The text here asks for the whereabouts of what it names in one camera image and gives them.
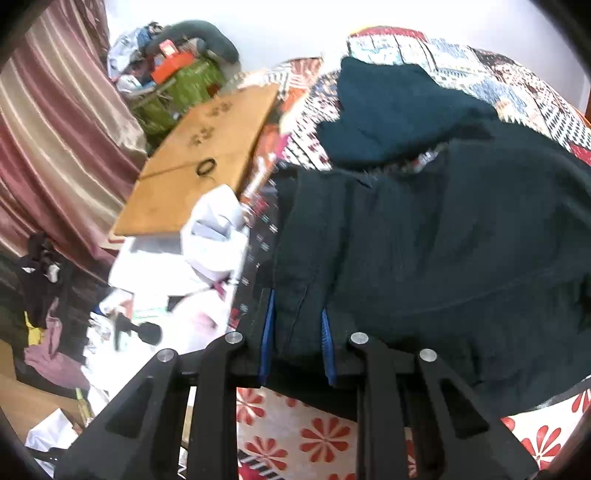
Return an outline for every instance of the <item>curtain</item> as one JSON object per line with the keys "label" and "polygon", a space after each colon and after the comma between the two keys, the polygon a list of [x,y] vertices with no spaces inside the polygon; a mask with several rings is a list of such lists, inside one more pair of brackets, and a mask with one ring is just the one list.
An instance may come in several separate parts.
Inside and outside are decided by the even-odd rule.
{"label": "curtain", "polygon": [[145,136],[106,76],[103,0],[54,0],[0,72],[0,247],[43,230],[106,277],[99,245],[145,161]]}

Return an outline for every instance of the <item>bed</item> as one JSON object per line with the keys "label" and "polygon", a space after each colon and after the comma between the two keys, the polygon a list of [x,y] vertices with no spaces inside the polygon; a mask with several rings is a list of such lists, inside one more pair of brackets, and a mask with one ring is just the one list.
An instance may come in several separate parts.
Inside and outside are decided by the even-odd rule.
{"label": "bed", "polygon": [[[343,46],[346,54],[368,63],[419,64],[440,85],[491,103],[502,120],[526,125],[552,138],[591,165],[591,125],[551,86],[510,58],[394,27],[366,28],[351,34]],[[272,69],[241,74],[227,87],[280,85],[280,101],[259,138],[256,169],[241,199],[249,207],[252,230],[230,316],[233,327],[254,312],[256,275],[274,251],[277,204],[269,177],[275,162],[281,159],[305,168],[331,168],[316,138],[316,125],[339,116],[339,59],[290,60]],[[431,159],[425,153],[402,168],[418,171]],[[590,405],[591,390],[579,387],[573,394],[502,421],[545,469]],[[239,468],[244,480],[355,478],[356,424],[351,421],[266,388],[237,390],[236,420]],[[409,430],[406,439],[408,473],[413,478],[417,470]]]}

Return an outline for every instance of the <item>black ring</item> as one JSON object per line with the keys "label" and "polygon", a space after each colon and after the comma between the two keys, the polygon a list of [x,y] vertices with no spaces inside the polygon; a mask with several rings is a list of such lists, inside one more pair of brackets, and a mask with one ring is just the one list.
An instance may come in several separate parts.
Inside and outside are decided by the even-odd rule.
{"label": "black ring", "polygon": [[217,162],[213,158],[206,158],[198,163],[197,168],[195,168],[195,173],[198,177],[203,177],[210,173],[217,165]]}

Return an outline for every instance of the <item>silver screw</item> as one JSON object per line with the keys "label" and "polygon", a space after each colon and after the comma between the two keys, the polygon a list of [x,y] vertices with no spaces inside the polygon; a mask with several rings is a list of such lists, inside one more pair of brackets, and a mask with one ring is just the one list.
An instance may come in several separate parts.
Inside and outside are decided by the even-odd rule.
{"label": "silver screw", "polygon": [[156,354],[156,358],[163,363],[166,363],[166,362],[172,360],[173,357],[174,357],[174,350],[172,350],[171,348],[165,348],[164,350],[160,350]]}
{"label": "silver screw", "polygon": [[364,343],[369,342],[369,337],[367,333],[355,332],[351,334],[351,341],[356,345],[363,345]]}
{"label": "silver screw", "polygon": [[435,350],[431,350],[430,348],[424,348],[418,355],[426,362],[434,362],[437,359]]}
{"label": "silver screw", "polygon": [[229,332],[226,334],[226,341],[230,344],[242,342],[242,334],[240,332]]}

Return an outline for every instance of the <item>white wall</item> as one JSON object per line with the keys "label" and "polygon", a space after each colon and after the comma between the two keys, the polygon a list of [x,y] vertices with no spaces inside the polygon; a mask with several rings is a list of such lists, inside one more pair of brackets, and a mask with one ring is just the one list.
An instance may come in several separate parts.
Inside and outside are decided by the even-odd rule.
{"label": "white wall", "polygon": [[580,62],[530,0],[106,0],[111,39],[154,20],[214,23],[238,48],[242,68],[343,50],[349,33],[392,25],[507,55],[585,110]]}

